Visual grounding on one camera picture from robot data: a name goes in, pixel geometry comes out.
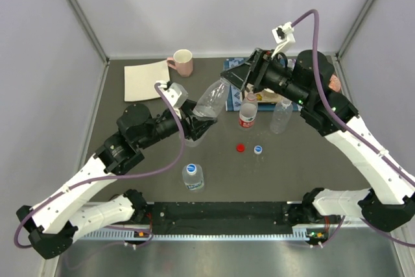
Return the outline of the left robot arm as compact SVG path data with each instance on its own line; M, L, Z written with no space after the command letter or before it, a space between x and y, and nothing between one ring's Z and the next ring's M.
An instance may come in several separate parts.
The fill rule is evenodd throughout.
M197 110L190 100L178 110L165 110L156 117L144 104L129 105L117 120L118 131L75 176L48 199L16 212L28 232L30 246L43 259L52 259L90 232L115 223L140 223L147 216L147 202L135 189L92 208L86 208L85 203L116 179L128 177L143 161L143 149L179 130L185 139L198 140L216 122L217 113Z

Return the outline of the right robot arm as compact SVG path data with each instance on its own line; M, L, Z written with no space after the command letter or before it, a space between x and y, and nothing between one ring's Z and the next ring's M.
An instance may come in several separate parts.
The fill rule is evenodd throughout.
M329 87L335 69L326 56L302 51L294 67L283 66L270 50L255 49L248 59L220 76L243 91L269 89L301 106L300 115L341 151L370 187L359 191L315 188L303 197L300 211L310 222L329 215L356 217L391 232L414 217L414 178L400 169L370 133L358 109Z

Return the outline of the small blue-cap water bottle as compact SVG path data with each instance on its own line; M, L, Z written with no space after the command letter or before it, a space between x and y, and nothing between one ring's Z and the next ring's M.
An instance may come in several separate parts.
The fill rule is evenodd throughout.
M182 179L189 191L200 191L205 186L203 170L199 164L187 164L182 170Z

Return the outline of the white-cap red-label bottle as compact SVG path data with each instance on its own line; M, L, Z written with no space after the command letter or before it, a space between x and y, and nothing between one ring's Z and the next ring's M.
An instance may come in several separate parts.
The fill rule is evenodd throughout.
M212 85L199 98L193 113L199 117L216 118L219 116L226 104L230 85L223 79L212 83Z

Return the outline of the red bottle cap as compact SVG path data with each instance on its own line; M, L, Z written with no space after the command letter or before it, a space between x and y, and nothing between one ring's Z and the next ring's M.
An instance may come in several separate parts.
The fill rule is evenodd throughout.
M242 143L237 144L236 150L237 150L237 152L244 152L245 151L245 145L242 144Z

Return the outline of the red-cap red-label bottle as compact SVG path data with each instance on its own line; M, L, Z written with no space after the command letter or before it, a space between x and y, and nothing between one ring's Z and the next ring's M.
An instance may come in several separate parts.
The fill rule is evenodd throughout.
M253 127L257 110L257 97L253 93L248 93L243 99L239 110L239 126L242 129L248 130Z

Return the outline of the clear label-free plastic bottle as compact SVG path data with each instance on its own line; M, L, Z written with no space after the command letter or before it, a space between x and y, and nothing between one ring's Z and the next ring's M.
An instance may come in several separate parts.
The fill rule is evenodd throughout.
M286 98L275 105L272 120L270 122L270 130L275 134L285 131L292 115L292 102Z

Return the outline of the blue white bottle cap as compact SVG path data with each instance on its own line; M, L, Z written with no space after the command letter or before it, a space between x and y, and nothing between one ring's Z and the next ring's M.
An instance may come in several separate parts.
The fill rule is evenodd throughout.
M255 147L254 147L254 153L255 154L261 154L263 152L263 148L262 148L262 146L260 146L260 145L256 145Z

